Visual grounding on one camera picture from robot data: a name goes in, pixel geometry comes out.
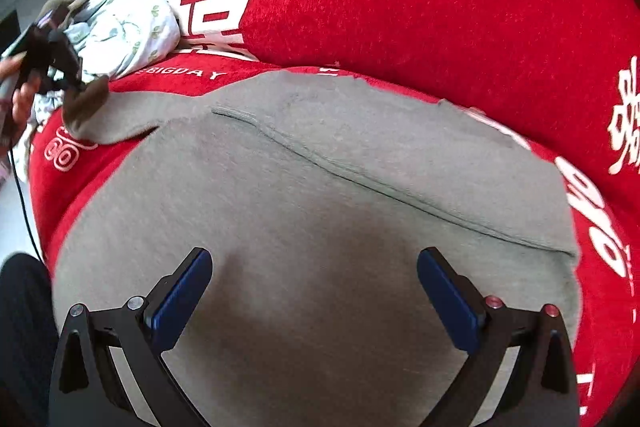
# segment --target white cloth with leaf print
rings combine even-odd
[[[180,40],[167,0],[89,0],[65,31],[82,57],[82,81],[106,74],[116,80],[165,58]],[[59,71],[49,71],[61,78]],[[14,149],[18,177],[26,181],[33,129],[62,105],[62,91],[37,94],[28,131]]]

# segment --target metal screw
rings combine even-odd
[[[142,304],[145,303],[145,299],[140,296],[132,297],[127,302],[127,308],[130,310],[139,310],[142,308]]]
[[[69,314],[72,317],[78,317],[78,315],[82,315],[83,311],[84,311],[84,306],[82,306],[82,304],[74,304],[73,306],[71,306],[71,309],[69,310]]]
[[[504,306],[504,302],[502,302],[502,299],[496,297],[495,295],[487,295],[484,298],[484,302],[486,302],[486,305],[489,306],[489,308],[493,308],[494,310],[497,310],[498,308],[502,308]]]
[[[549,315],[549,317],[558,317],[558,315],[560,314],[560,310],[555,304],[545,304],[545,307],[542,309],[547,315]]]

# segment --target blue gripper pad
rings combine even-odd
[[[478,316],[429,250],[418,256],[418,279],[427,293],[453,345],[472,354],[479,345]]]
[[[191,252],[190,256],[194,254],[191,264],[188,267],[180,265],[178,270],[182,269],[182,274],[147,323],[151,349],[158,355],[174,348],[211,280],[211,254],[204,248],[194,250],[198,252]]]

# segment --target white floor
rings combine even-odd
[[[27,204],[31,232],[33,232],[36,239],[38,249],[40,249],[38,233],[33,220],[33,211],[31,210],[29,187],[22,183],[20,186]],[[11,177],[0,187],[0,266],[15,251],[23,251],[35,255],[24,218],[22,217],[22,208],[18,190],[15,187],[15,179]]]

